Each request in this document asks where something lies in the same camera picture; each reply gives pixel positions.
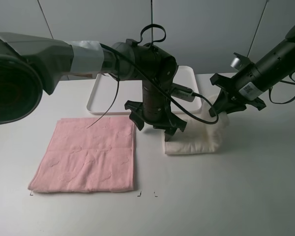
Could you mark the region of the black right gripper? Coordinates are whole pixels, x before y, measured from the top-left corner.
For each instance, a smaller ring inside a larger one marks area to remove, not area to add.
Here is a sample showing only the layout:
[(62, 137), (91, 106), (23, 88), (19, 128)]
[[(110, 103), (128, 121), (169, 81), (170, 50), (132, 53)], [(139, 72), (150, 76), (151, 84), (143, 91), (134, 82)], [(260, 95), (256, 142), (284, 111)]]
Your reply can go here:
[(255, 85), (255, 81), (261, 76), (255, 63), (241, 54), (234, 53), (234, 56), (231, 67), (237, 70), (237, 73), (233, 77), (215, 73), (210, 78), (211, 84), (220, 88), (216, 101), (209, 109), (211, 117), (221, 112), (241, 112), (246, 110), (247, 105), (259, 111), (266, 107), (264, 101), (259, 98), (263, 91)]

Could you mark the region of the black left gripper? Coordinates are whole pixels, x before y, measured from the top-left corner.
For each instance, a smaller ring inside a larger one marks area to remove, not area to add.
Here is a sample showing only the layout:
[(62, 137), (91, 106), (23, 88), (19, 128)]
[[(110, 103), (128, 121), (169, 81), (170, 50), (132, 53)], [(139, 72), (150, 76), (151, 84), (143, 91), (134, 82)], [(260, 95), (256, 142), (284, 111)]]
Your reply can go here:
[(168, 142), (179, 129), (184, 131), (187, 122), (171, 111), (171, 102), (162, 95), (150, 82), (142, 82), (142, 102), (128, 100), (125, 109), (130, 110), (129, 119), (141, 131), (145, 124), (155, 129), (163, 129), (164, 141)]

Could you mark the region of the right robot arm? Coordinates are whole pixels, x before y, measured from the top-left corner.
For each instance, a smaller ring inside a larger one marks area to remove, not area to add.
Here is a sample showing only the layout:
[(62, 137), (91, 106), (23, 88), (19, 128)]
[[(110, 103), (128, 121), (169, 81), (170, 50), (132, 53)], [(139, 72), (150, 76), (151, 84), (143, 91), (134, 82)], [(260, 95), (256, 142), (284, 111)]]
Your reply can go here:
[(253, 63), (248, 57), (235, 54), (231, 67), (237, 70), (233, 77), (214, 74), (210, 79), (212, 85), (221, 89), (209, 110), (212, 117), (221, 112), (244, 111), (247, 105), (258, 110), (266, 107), (259, 96), (295, 73), (295, 25), (285, 39), (258, 62)]

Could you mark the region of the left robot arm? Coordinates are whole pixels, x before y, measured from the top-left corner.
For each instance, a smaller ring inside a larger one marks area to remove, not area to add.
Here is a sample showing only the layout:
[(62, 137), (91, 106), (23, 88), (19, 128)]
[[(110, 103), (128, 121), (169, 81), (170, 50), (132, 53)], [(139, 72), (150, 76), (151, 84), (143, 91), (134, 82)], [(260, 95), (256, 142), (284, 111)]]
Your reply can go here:
[(142, 102), (127, 101), (130, 119), (162, 129), (168, 141), (186, 122), (171, 111), (178, 65), (152, 45), (128, 39), (112, 47), (98, 42), (67, 43), (50, 38), (0, 33), (0, 125), (21, 120), (52, 94), (65, 75), (110, 74), (116, 81), (141, 81)]

